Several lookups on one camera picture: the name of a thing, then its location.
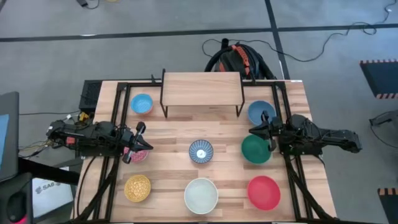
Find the gray carpet floor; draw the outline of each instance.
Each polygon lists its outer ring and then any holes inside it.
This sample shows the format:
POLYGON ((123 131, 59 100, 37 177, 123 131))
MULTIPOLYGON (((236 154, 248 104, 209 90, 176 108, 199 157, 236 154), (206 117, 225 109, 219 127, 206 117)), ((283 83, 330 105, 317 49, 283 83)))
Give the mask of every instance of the gray carpet floor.
MULTIPOLYGON (((377 22, 390 0, 271 0, 278 27, 342 26, 377 22)), ((96 1, 89 0, 91 6, 96 1)), ((387 23, 398 23, 398 5, 387 23)), ((81 8, 74 0, 8 0, 0 12, 0 38, 89 35, 174 30, 268 28, 264 1, 99 0, 97 9, 81 8)), ((301 59, 316 56, 322 43, 336 31, 280 32, 284 52, 301 59)), ((160 77, 173 72, 200 72, 208 57, 201 51, 210 38, 260 39, 275 47, 271 32, 207 34, 123 39, 0 42, 0 94, 19 91, 21 113, 75 111, 87 79, 160 77)), ((313 62, 286 57, 291 79, 303 80, 313 120, 319 127, 350 129, 362 140, 363 150, 351 154, 326 147, 324 160, 338 216, 344 220, 387 223, 377 196, 379 187, 398 186, 398 149, 385 146, 371 133, 369 118, 398 109, 394 100, 373 97, 358 65, 360 60, 397 58, 398 28, 379 29, 376 35, 352 30, 334 36, 325 53, 313 62)), ((249 44, 265 59, 278 78, 278 56, 262 43, 249 44)), ((208 42, 205 51, 220 48, 208 42)), ((21 146, 45 139, 51 121, 62 115, 22 116, 21 146)), ((376 128, 381 138, 398 146, 397 130, 376 128)), ((55 165, 74 158, 65 149, 49 149, 33 158, 55 165)), ((65 220, 63 214, 43 223, 65 220)))

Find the green bowl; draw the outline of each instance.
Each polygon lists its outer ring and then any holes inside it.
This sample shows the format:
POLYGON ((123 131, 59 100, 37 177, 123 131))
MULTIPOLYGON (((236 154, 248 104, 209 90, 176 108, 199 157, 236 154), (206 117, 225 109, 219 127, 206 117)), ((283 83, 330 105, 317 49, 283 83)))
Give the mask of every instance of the green bowl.
POLYGON ((249 162, 254 164, 265 163, 271 156, 268 145, 268 141, 251 134, 243 139, 242 154, 249 162))

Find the computer monitor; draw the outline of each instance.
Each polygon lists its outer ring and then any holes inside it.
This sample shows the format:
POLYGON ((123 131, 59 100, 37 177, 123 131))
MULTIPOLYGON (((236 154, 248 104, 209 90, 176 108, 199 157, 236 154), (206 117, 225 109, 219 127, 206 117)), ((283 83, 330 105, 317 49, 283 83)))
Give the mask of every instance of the computer monitor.
POLYGON ((18 173, 19 93, 0 95, 0 182, 18 173))

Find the wooden tabletop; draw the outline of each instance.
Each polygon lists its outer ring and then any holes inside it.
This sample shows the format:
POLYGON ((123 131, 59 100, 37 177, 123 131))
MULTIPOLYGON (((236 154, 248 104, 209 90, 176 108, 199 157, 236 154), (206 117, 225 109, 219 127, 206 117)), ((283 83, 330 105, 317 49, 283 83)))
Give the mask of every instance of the wooden tabletop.
MULTIPOLYGON (((110 121, 117 83, 116 81, 103 82, 95 114, 96 121, 110 121)), ((302 114, 311 119, 303 83, 286 81, 286 87, 292 113, 302 114)), ((272 153, 271 159, 261 166, 250 164, 241 155, 241 142, 252 127, 246 116, 247 108, 256 100, 266 100, 274 105, 270 87, 245 86, 246 103, 239 118, 236 117, 235 108, 230 106, 174 106, 169 108, 169 117, 166 119, 159 105, 160 88, 133 87, 130 100, 139 93, 147 93, 152 97, 154 109, 145 116, 139 116, 128 109, 126 124, 135 128, 138 121, 145 121, 147 129, 144 139, 153 145, 154 149, 141 163, 120 163, 112 222, 295 220, 285 163, 278 149, 272 153), (206 139, 213 145, 215 153, 207 164, 196 164, 189 158, 188 148, 197 139, 206 139), (136 174, 146 175, 152 184, 152 191, 148 198, 139 203, 130 202, 124 196, 124 184, 128 178, 136 174), (247 198, 248 182, 257 175, 273 178, 280 187, 280 203, 271 211, 258 210, 247 198), (216 208, 207 215, 193 214, 185 206, 183 199, 187 184, 198 177, 210 179, 217 186, 219 193, 216 208)), ((282 116, 285 120, 280 92, 279 96, 282 116)), ((120 120, 121 108, 122 105, 119 105, 118 120, 120 120)), ((90 158, 84 162, 82 173, 89 160, 90 158)), ((102 161, 102 158, 95 159, 88 170, 81 193, 80 212, 97 191, 102 161)), ((323 164, 313 156, 302 156, 302 162, 309 191, 327 213, 335 216, 323 164)), ((299 189, 297 192, 301 214, 305 217, 302 194, 299 189)), ((106 192, 101 204, 100 218, 104 217, 107 198, 106 192)))
POLYGON ((166 72, 164 106, 241 105, 239 72, 166 72))

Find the blue bowl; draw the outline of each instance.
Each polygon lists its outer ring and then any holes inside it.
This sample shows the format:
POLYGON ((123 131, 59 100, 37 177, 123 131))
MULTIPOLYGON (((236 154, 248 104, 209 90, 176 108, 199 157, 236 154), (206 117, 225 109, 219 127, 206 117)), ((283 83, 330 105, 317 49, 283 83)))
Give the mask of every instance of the blue bowl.
POLYGON ((138 94, 131 101, 131 109, 138 114, 145 114, 151 111, 153 104, 148 94, 138 94))
POLYGON ((276 116, 274 107, 263 100, 258 100, 250 104, 248 109, 248 117, 252 124, 258 126, 262 123, 261 114, 266 110, 268 112, 268 122, 271 122, 273 117, 276 116))
POLYGON ((189 156, 194 162, 204 164, 213 157, 213 146, 206 140, 196 140, 189 147, 189 156))

